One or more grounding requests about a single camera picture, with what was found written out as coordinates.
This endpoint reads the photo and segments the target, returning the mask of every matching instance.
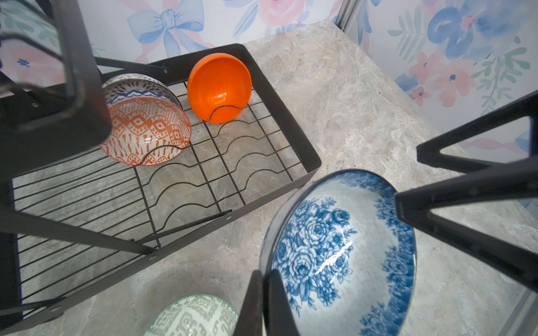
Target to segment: rose pattern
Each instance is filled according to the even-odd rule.
[[[349,226],[349,213],[333,208],[332,198],[307,199],[295,209],[288,221],[283,237],[277,245],[272,267],[280,272],[285,281],[289,304],[300,315],[301,303],[316,309],[314,297],[324,306],[330,306],[340,298],[332,282],[340,283],[351,273],[347,247],[333,263],[325,264],[329,257],[341,251],[357,233]]]
[[[397,335],[411,299],[415,272],[415,236],[413,229],[398,220],[396,191],[381,177],[367,172],[348,172],[335,179],[353,188],[376,192],[376,216],[385,221],[398,246],[385,252],[381,269],[387,273],[390,300],[378,302],[362,316],[360,335]],[[335,207],[333,198],[305,199],[293,212],[277,244],[272,268],[279,270],[285,283],[291,308],[300,318],[302,304],[317,310],[316,298],[325,307],[341,299],[338,287],[353,270],[349,265],[350,238],[357,231],[349,222],[349,211]]]
[[[332,219],[340,226],[349,225],[349,212],[341,209],[335,209],[331,215]]]

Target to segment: blue bow pattern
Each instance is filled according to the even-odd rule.
[[[142,44],[151,44],[164,34],[163,41],[168,57],[181,55],[177,41],[170,34],[172,29],[175,29],[179,40],[189,52],[207,49],[181,31],[203,30],[204,15],[201,0],[182,0],[175,10],[168,9],[161,14],[153,10],[140,11],[131,15],[127,23],[134,37]]]

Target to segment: blue floral bowl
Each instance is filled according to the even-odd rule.
[[[380,176],[343,170],[298,191],[271,222],[260,269],[280,272],[302,335],[397,335],[413,293],[413,228]]]

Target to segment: ceramic bowl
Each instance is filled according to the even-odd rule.
[[[165,308],[144,336],[232,336],[239,315],[212,295],[191,295]]]
[[[131,97],[157,97],[181,106],[178,98],[163,83],[142,74],[123,74],[112,77],[102,85],[105,101],[110,106]]]
[[[240,60],[224,53],[210,54],[198,61],[187,83],[190,107],[200,119],[213,124],[237,117],[251,94],[249,70]]]
[[[265,237],[260,269],[280,272],[302,335],[397,335],[415,279],[413,228],[398,220],[396,190],[343,170],[297,192]]]
[[[119,162],[157,165],[178,156],[189,144],[189,118],[165,99],[126,98],[109,106],[109,113],[112,132],[101,149]]]

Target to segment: floral wallpaper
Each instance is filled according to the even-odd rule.
[[[150,63],[245,43],[327,18],[336,20],[342,2],[79,0],[79,6],[96,56]],[[60,52],[55,28],[14,1],[0,4],[0,31],[22,33]],[[0,70],[15,81],[43,86],[63,82],[62,64],[23,42],[3,42],[0,60]]]
[[[536,0],[359,0],[346,34],[441,132],[538,89]],[[528,118],[461,142],[471,157],[528,156]],[[521,203],[538,218],[538,201]]]

